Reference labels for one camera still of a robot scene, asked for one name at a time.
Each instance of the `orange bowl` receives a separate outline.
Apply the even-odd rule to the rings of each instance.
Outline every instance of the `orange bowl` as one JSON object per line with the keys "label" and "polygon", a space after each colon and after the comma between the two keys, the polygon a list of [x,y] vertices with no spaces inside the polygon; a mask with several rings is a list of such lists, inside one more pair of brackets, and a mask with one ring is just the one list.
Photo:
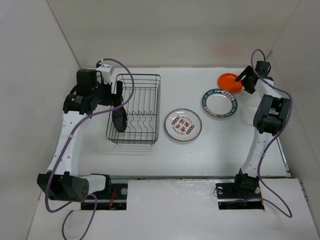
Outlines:
{"label": "orange bowl", "polygon": [[238,76],[233,73],[222,74],[218,79],[219,88],[226,90],[230,93],[240,92],[242,84],[240,81],[236,82]]}

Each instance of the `red wire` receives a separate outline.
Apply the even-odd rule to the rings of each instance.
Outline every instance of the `red wire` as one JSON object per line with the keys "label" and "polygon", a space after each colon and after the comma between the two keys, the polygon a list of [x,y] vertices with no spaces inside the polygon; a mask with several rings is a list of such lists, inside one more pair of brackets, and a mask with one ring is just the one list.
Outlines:
{"label": "red wire", "polygon": [[262,196],[259,194],[259,193],[254,193],[255,195],[258,195],[258,197],[261,199],[261,204],[262,204],[262,206],[264,206],[265,204],[264,204],[264,201],[263,201],[263,199],[262,199]]}
{"label": "red wire", "polygon": [[109,202],[110,210],[111,210],[112,205],[114,204],[115,197],[116,197],[116,190],[113,190],[113,192],[112,192],[112,198],[111,198],[111,200],[110,200],[110,202]]}

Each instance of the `plate with red pattern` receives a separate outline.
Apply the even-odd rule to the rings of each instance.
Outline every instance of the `plate with red pattern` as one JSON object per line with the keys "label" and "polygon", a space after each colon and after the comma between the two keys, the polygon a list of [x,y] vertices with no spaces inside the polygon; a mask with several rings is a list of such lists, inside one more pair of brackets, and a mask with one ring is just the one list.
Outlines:
{"label": "plate with red pattern", "polygon": [[166,116],[166,132],[177,141],[188,142],[199,136],[202,129],[200,117],[189,109],[176,109]]}

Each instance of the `white backdrop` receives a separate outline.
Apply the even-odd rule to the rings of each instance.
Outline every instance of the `white backdrop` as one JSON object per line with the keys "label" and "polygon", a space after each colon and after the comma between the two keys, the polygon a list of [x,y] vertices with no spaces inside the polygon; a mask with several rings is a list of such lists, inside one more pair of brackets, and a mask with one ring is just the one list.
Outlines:
{"label": "white backdrop", "polygon": [[79,68],[45,0],[0,4],[0,233],[23,240]]}
{"label": "white backdrop", "polygon": [[244,67],[299,0],[48,0],[81,67]]}
{"label": "white backdrop", "polygon": [[302,0],[268,59],[277,84],[293,95],[293,116],[281,138],[293,176],[301,179],[320,233],[320,1]]}

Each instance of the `white table surface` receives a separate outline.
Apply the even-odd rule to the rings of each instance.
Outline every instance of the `white table surface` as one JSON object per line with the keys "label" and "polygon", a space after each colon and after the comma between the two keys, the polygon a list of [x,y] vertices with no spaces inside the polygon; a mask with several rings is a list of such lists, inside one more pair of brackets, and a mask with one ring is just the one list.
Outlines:
{"label": "white table surface", "polygon": [[[80,175],[92,173],[128,177],[234,177],[247,158],[254,128],[241,119],[245,104],[259,105],[258,93],[236,93],[236,113],[225,119],[209,115],[202,107],[202,97],[218,88],[221,74],[239,74],[239,68],[132,68],[132,73],[161,76],[159,139],[153,145],[118,144],[106,138],[109,114],[90,120],[82,141],[78,170]],[[116,69],[112,75],[125,73]],[[109,107],[99,106],[97,111]],[[202,132],[192,142],[173,140],[165,131],[166,116],[178,108],[196,112],[202,120]],[[268,150],[261,175],[287,175],[278,144]]]}
{"label": "white table surface", "polygon": [[[219,210],[213,180],[135,180],[129,181],[127,210],[97,211],[84,240],[319,240],[299,181],[265,182],[287,202],[293,218],[267,203],[265,210]],[[261,192],[287,211],[264,186]],[[48,213],[42,194],[28,240],[62,239],[61,226],[71,209],[80,204]],[[91,215],[89,210],[74,211],[65,225],[67,239],[78,240]]]}

